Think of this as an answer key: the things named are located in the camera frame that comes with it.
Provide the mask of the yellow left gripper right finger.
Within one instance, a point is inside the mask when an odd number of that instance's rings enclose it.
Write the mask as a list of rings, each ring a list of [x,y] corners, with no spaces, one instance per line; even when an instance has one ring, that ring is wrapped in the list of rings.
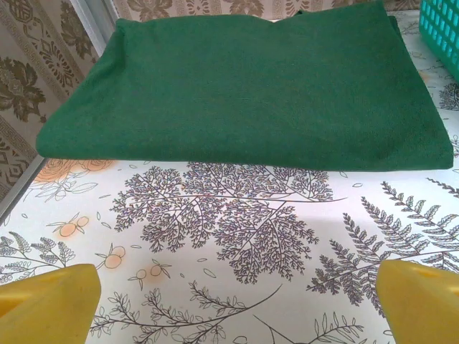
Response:
[[[376,291],[396,344],[458,342],[458,274],[385,260]]]

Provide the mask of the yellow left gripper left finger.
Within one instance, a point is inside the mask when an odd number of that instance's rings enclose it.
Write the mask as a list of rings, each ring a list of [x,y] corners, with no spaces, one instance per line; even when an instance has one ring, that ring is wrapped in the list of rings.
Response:
[[[92,264],[2,285],[1,342],[84,343],[100,295],[100,279]]]

